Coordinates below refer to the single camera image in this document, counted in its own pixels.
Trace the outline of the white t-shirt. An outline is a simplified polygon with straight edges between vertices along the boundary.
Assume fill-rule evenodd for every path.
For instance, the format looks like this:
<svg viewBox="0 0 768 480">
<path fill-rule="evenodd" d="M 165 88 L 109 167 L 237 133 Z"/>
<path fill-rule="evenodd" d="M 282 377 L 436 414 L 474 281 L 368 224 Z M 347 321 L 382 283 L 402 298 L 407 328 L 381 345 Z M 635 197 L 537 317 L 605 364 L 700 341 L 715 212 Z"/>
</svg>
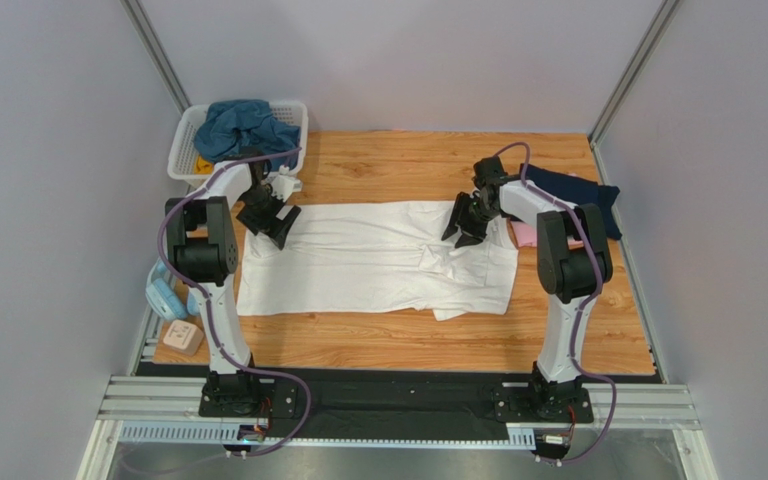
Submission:
<svg viewBox="0 0 768 480">
<path fill-rule="evenodd" d="M 441 238 L 452 210 L 450 201 L 304 206 L 284 248 L 246 235 L 237 312 L 502 315 L 518 270 L 507 225 L 497 218 L 484 242 L 458 248 Z"/>
</svg>

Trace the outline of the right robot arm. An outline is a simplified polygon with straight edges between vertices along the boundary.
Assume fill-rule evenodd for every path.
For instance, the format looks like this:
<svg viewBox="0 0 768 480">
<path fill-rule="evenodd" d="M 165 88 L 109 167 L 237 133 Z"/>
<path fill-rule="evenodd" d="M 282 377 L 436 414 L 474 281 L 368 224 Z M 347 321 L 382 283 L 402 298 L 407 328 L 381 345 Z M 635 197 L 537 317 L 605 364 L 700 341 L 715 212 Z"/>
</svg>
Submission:
<svg viewBox="0 0 768 480">
<path fill-rule="evenodd" d="M 542 349 L 524 387 L 502 390 L 498 417 L 590 423 L 594 416 L 578 361 L 594 303 L 613 273 L 600 209 L 563 201 L 525 177 L 508 174 L 499 157 L 473 166 L 474 190 L 460 193 L 443 237 L 457 248 L 481 244 L 492 221 L 513 217 L 537 234 L 538 279 L 548 295 Z"/>
</svg>

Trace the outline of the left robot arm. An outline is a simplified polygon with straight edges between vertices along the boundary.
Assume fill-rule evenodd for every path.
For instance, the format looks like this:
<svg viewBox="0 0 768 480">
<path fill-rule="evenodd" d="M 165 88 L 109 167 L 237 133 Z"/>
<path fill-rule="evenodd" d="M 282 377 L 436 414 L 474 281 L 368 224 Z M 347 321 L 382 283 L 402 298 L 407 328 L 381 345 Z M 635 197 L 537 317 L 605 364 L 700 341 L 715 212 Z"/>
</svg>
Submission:
<svg viewBox="0 0 768 480">
<path fill-rule="evenodd" d="M 159 236 L 160 256 L 170 272 L 188 285 L 195 298 L 209 348 L 209 373 L 202 389 L 202 417 L 266 415 L 265 377 L 239 325 L 234 297 L 240 249 L 234 224 L 267 237 L 283 249 L 301 210 L 289 204 L 290 180 L 266 180 L 273 155 L 253 147 L 218 161 L 206 182 L 190 195 L 166 203 Z"/>
</svg>

